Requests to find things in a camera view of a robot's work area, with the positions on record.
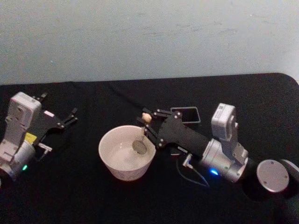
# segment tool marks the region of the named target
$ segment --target black tablecloth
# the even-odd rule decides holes
[[[1,137],[9,99],[19,91],[32,96],[48,92],[45,109],[64,118],[77,107],[79,121],[46,138],[53,151],[0,192],[0,223],[256,224],[278,222],[281,210],[299,207],[298,199],[284,201],[282,208],[273,198],[251,201],[239,184],[200,168],[211,188],[192,184],[179,176],[167,152],[157,152],[140,180],[122,182],[98,153],[107,131],[140,125],[135,118],[143,106],[196,106],[201,119],[197,131],[211,138],[211,117],[219,103],[226,103],[236,106],[239,142],[250,158],[284,158],[298,165],[299,86],[286,75],[0,86]]]

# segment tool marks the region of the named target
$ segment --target white bowl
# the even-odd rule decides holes
[[[147,148],[145,154],[138,154],[132,148],[135,140],[141,140]],[[142,177],[156,153],[154,144],[143,135],[137,126],[120,126],[107,132],[100,141],[100,158],[117,179],[133,181]]]

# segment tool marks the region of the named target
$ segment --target white wall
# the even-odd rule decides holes
[[[0,84],[283,72],[297,0],[1,0]]]

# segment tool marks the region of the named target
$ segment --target yellow label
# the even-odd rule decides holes
[[[37,139],[37,137],[33,134],[30,134],[29,132],[25,135],[25,140],[29,142],[30,144],[33,144],[33,142]]]

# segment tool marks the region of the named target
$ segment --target green led light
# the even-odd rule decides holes
[[[22,170],[23,170],[23,171],[26,170],[27,167],[28,167],[27,165],[23,166],[23,169],[22,169]]]

